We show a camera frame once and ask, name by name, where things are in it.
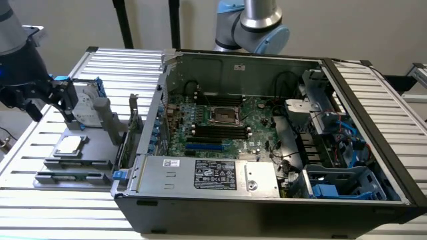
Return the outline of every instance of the blue plastic clip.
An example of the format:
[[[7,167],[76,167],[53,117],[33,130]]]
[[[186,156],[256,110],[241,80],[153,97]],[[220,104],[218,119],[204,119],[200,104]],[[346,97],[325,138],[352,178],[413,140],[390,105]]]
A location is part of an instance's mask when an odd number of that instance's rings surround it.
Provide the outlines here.
[[[104,89],[104,82],[102,82],[102,80],[97,77],[97,78],[94,79],[94,82],[96,82],[96,84],[97,84],[98,96],[100,96],[101,98],[106,98],[106,93],[105,93],[105,89]]]
[[[54,78],[54,81],[66,81],[69,79],[69,76],[57,76]]]
[[[113,174],[112,174],[112,180],[114,180],[114,181],[120,181],[120,183],[125,183],[125,182],[128,182],[128,178],[126,178],[126,176],[128,176],[128,171],[129,170],[120,170],[120,171],[114,171],[113,172]]]
[[[372,192],[364,192],[360,195],[338,195],[334,185],[317,184],[312,187],[313,196],[317,199],[348,199],[348,200],[370,200]]]

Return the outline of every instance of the cable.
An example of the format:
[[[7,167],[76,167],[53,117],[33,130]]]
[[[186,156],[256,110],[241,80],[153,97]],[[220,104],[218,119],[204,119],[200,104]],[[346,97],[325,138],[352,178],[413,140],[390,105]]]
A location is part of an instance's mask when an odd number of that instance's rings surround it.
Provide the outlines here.
[[[185,82],[185,84],[184,84],[184,92],[182,92],[182,95],[184,95],[184,96],[186,96],[186,87],[188,87],[188,84],[190,84],[190,83],[194,83],[194,84],[198,85],[197,80],[194,80],[194,79],[188,80],[188,81]]]
[[[286,120],[286,122],[288,122],[288,125],[289,125],[289,127],[290,127],[294,135],[297,136],[297,135],[298,135],[298,131],[297,131],[296,128],[293,127],[293,124],[292,124],[292,121],[290,121],[290,119],[289,119],[289,115],[288,115],[288,112],[286,112],[286,107],[282,106],[282,105],[274,105],[274,106],[272,107],[272,109],[270,109],[270,115],[272,115],[272,116],[274,115],[274,110],[276,110],[277,107],[280,107],[280,108],[284,109],[284,112],[282,112],[281,115],[282,115],[282,117],[285,118],[285,120]]]
[[[290,157],[290,156],[293,156],[293,155],[296,155],[296,154],[300,154],[300,152],[298,152],[298,151],[297,151],[297,152],[293,152],[293,153],[290,153],[289,155],[282,156],[281,158],[288,158],[288,157]]]
[[[277,97],[277,82],[278,82],[280,76],[282,74],[290,74],[296,77],[296,79],[300,78],[292,71],[282,71],[274,76],[274,78],[273,78],[273,100],[276,100],[276,97]]]
[[[372,157],[372,149],[368,143],[365,144],[365,147],[366,147],[366,161],[368,161]]]
[[[336,146],[334,146],[334,162],[338,163],[338,165],[340,165],[340,162],[338,162],[338,148],[340,148],[340,144],[346,142],[346,141],[348,142],[350,141],[349,137],[348,138],[342,138],[342,139],[337,139],[337,142],[336,142]]]
[[[5,128],[0,127],[0,129],[6,132],[6,134],[10,136],[10,138],[14,139],[14,141],[17,141],[17,138],[11,135],[11,133]]]
[[[352,150],[352,160],[348,165],[348,169],[350,169],[354,166],[356,162],[357,162],[357,151]]]

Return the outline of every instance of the black cable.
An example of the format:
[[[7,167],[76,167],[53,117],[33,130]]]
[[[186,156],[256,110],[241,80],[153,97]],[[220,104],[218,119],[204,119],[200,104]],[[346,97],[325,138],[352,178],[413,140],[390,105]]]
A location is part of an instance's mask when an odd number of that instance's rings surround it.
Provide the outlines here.
[[[290,119],[289,119],[289,115],[288,115],[288,112],[286,112],[286,107],[282,106],[282,105],[274,105],[274,106],[272,107],[272,109],[270,109],[270,115],[272,115],[272,116],[274,115],[274,110],[276,110],[277,107],[280,107],[280,108],[284,109],[281,115],[282,115],[282,117],[285,118],[286,123],[288,123],[288,125],[289,125],[289,127],[290,127],[290,129],[292,129],[292,131],[293,131],[293,133],[294,133],[294,135],[297,136],[297,135],[298,135],[298,131],[297,131],[296,128],[293,127],[293,124],[292,124],[292,121],[290,121]]]
[[[288,157],[293,156],[294,154],[298,154],[298,153],[300,153],[300,152],[297,151],[297,152],[293,152],[293,153],[290,153],[290,154],[288,154],[288,155],[277,156],[273,151],[274,151],[276,146],[277,146],[278,143],[281,143],[281,141],[277,141],[277,142],[274,143],[274,145],[272,146],[272,148],[269,148],[270,155],[274,156],[276,158],[284,159],[284,158],[288,158]]]
[[[285,160],[285,158],[289,158],[290,156],[293,156],[293,155],[296,155],[296,154],[300,154],[300,152],[297,151],[297,152],[293,152],[293,153],[290,153],[289,155],[285,155],[285,156],[282,156],[281,157],[281,165],[282,165],[282,163],[285,162],[285,161],[288,161],[288,160]]]
[[[276,100],[276,97],[277,97],[277,82],[278,82],[278,79],[280,79],[280,76],[282,74],[290,74],[296,77],[296,80],[300,78],[292,71],[282,71],[280,72],[274,78],[273,78],[273,99]]]
[[[276,146],[277,146],[278,143],[281,143],[280,140],[274,143],[274,145],[272,147],[269,147],[269,158],[270,158],[270,161],[273,162],[273,164],[276,164],[276,165],[278,165],[278,163],[274,162],[274,159],[270,156],[273,156],[276,158],[281,158],[281,156],[277,156],[274,154],[274,149],[276,149]]]
[[[186,87],[188,87],[188,84],[190,83],[194,83],[196,85],[198,85],[198,82],[197,80],[188,80],[184,84],[184,92],[182,92],[182,95],[186,96]]]
[[[11,133],[5,128],[0,127],[0,129],[6,132],[6,134],[10,136],[10,138],[14,139],[14,141],[17,141],[17,138],[11,135]]]

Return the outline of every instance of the blue cable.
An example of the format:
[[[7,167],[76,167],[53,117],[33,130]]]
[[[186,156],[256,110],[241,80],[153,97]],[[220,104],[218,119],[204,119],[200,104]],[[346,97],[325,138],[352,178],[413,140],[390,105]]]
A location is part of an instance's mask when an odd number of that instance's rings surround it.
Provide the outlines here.
[[[357,151],[353,150],[353,151],[352,151],[352,160],[350,160],[350,163],[349,163],[349,165],[348,165],[348,168],[349,168],[349,169],[354,166],[356,161],[357,161]]]
[[[340,124],[344,128],[346,128],[352,132],[352,135],[356,137],[357,129],[354,129],[346,123],[344,123],[342,121],[338,121],[338,120],[336,121],[336,124]]]

